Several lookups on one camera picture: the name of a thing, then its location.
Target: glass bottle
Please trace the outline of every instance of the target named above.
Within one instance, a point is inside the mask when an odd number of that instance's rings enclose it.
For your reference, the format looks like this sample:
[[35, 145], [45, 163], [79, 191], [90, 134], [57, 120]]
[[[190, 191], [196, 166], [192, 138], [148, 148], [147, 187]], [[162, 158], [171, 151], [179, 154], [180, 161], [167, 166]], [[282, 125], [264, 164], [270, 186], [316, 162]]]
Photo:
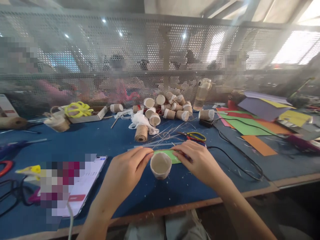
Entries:
[[196, 99], [194, 100], [193, 109], [200, 111], [203, 108], [208, 92], [212, 87], [212, 81], [209, 78], [203, 78], [199, 81]]

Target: scissors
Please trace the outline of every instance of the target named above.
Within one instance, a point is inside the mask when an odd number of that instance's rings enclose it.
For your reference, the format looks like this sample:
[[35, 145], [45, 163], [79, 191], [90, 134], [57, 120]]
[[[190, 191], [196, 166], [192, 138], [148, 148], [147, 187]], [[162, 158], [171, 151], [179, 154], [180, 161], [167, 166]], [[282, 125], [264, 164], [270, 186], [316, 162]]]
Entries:
[[207, 139], [204, 135], [198, 132], [176, 132], [178, 134], [184, 135], [187, 137], [189, 140], [195, 140], [195, 141], [200, 141], [200, 142], [205, 142]]

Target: pants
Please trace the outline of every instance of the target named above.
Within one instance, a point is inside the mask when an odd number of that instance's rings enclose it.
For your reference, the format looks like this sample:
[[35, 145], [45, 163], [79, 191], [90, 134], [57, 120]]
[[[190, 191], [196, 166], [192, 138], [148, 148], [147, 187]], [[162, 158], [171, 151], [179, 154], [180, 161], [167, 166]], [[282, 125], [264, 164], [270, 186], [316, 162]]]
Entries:
[[210, 240], [209, 235], [198, 219], [195, 209], [146, 220], [139, 224], [131, 223], [125, 240]]

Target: wooden table edge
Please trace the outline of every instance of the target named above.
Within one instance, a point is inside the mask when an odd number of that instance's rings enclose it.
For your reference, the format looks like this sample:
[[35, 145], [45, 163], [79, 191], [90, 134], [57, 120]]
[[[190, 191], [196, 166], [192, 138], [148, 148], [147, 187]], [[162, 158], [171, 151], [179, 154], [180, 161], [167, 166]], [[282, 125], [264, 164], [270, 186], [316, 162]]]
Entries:
[[280, 179], [277, 181], [273, 181], [273, 183], [278, 188], [287, 188], [287, 187], [293, 187], [294, 185], [302, 185], [302, 184], [307, 184], [315, 181], [320, 181], [320, 173]]
[[[267, 194], [267, 193], [272, 193], [279, 191], [279, 189], [272, 183], [269, 182], [270, 186], [266, 188], [261, 188], [257, 190], [252, 190], [248, 192], [243, 192], [242, 195], [245, 198], [248, 197], [254, 197], [262, 194]], [[182, 212], [194, 208], [200, 208], [200, 207], [205, 207], [205, 206], [210, 206], [210, 205], [215, 205], [222, 203], [221, 198], [213, 198], [213, 199], [208, 199], [204, 201], [199, 201], [199, 202], [194, 202], [194, 203], [188, 203], [188, 204], [182, 204], [182, 205], [176, 205], [176, 206], [171, 206], [171, 207], [166, 207], [166, 208], [161, 208], [161, 209], [156, 209], [153, 211], [147, 211], [143, 213], [139, 213], [136, 215], [131, 215], [131, 216], [126, 216], [126, 217], [120, 217], [120, 218], [114, 218], [110, 220], [110, 225], [109, 227], [114, 227], [114, 226], [121, 226], [121, 225], [126, 225], [131, 222], [137, 222], [137, 221], [142, 221], [145, 219], [150, 219], [154, 217], [160, 217], [172, 213], [177, 213], [177, 212]], [[78, 225], [74, 226], [72, 228], [72, 234], [78, 234], [81, 230], [83, 225]], [[39, 232], [39, 233], [33, 233], [29, 235], [24, 235], [16, 238], [11, 238], [9, 240], [49, 240], [53, 238], [60, 238], [64, 236], [68, 236], [69, 234], [69, 227], [67, 228], [61, 228], [58, 229], [56, 232]]]

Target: metal mesh partition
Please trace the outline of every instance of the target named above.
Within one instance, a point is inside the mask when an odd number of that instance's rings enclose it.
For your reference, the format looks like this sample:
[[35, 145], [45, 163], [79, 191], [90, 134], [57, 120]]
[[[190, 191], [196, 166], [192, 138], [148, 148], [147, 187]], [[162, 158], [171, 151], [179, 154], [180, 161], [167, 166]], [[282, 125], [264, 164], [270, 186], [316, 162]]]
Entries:
[[[306, 53], [274, 62], [298, 30], [315, 33]], [[20, 114], [71, 101], [131, 107], [168, 90], [193, 103], [203, 77], [214, 83], [207, 103], [246, 89], [276, 94], [320, 51], [319, 38], [319, 27], [3, 6], [0, 92]], [[226, 53], [244, 54], [245, 68], [230, 71]]]

